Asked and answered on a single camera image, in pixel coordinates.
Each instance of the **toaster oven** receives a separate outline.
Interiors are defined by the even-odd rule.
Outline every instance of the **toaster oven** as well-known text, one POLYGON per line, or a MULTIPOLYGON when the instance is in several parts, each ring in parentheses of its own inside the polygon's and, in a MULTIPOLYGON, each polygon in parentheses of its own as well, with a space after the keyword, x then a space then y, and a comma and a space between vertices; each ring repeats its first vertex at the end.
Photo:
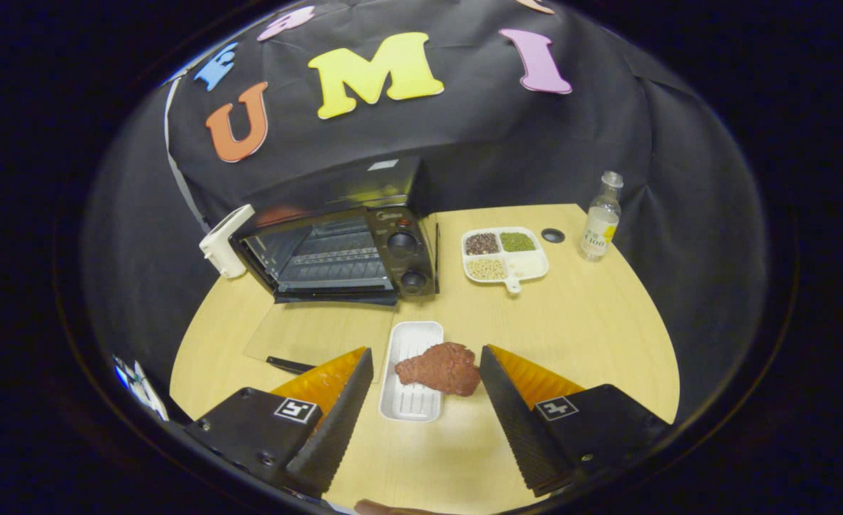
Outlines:
POLYGON ((252 195, 261 209, 234 232, 232 248, 276 303, 431 297, 438 231, 421 165, 418 157, 366 163, 252 195))

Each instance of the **bottle cap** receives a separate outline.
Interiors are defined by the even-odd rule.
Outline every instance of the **bottle cap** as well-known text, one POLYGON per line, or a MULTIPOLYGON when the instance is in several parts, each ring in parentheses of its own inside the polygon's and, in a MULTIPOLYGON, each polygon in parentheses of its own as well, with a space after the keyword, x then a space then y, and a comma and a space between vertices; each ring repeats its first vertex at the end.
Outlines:
POLYGON ((625 184, 622 180, 622 176, 618 173, 612 172, 612 170, 603 172, 603 182, 613 188, 621 188, 625 184))

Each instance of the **letter m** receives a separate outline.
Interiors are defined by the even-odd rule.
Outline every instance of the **letter m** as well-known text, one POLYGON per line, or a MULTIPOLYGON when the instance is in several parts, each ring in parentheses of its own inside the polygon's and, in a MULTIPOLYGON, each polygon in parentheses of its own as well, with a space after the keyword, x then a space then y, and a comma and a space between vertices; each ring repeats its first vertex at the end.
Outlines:
POLYGON ((386 75, 392 77, 386 96, 393 100, 440 94, 444 82, 431 75, 424 55, 427 40, 424 32, 390 36, 380 43, 370 62, 349 49, 334 49, 313 58, 307 66, 320 73, 323 89, 323 107, 316 114, 326 120, 354 111, 357 101, 347 97, 346 84, 367 104, 376 104, 386 75))

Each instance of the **piece of meat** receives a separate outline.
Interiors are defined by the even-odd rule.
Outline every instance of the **piece of meat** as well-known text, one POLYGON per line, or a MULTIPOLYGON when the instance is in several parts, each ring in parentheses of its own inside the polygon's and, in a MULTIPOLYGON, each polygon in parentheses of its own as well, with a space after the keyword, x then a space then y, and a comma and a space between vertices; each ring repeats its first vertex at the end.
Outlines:
POLYGON ((399 382, 421 383, 461 397, 469 397, 479 383, 476 355, 460 343, 444 342, 432 346, 424 354, 396 364, 399 382))

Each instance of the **white sectioned plate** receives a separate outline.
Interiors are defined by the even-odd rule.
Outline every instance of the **white sectioned plate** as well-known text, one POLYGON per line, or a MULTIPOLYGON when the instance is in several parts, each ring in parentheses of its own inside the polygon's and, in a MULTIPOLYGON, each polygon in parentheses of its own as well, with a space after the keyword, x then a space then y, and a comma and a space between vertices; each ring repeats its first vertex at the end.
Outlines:
POLYGON ((389 334, 380 414, 396 421, 430 423, 441 416, 440 391, 418 383, 404 385, 396 374, 396 363, 414 358, 444 342, 444 327, 436 322, 401 322, 389 334))
POLYGON ((539 238, 533 234, 533 231, 530 231, 526 227, 490 227, 468 231, 460 240, 460 252, 463 253, 463 271, 470 280, 474 280, 476 283, 504 283, 507 291, 510 293, 520 293, 520 281, 527 280, 528 278, 540 278, 545 276, 549 271, 549 258, 545 257, 545 251, 542 250, 542 245, 539 244, 539 238), (501 232, 522 232, 522 234, 533 241, 536 250, 507 252, 504 249, 504 245, 501 245, 501 232), (494 254, 468 255, 467 239, 473 237, 473 235, 481 234, 494 235, 494 238, 497 239, 497 252, 494 254), (506 277, 493 278, 493 280, 474 278, 469 273, 469 264, 477 260, 500 261, 506 277))

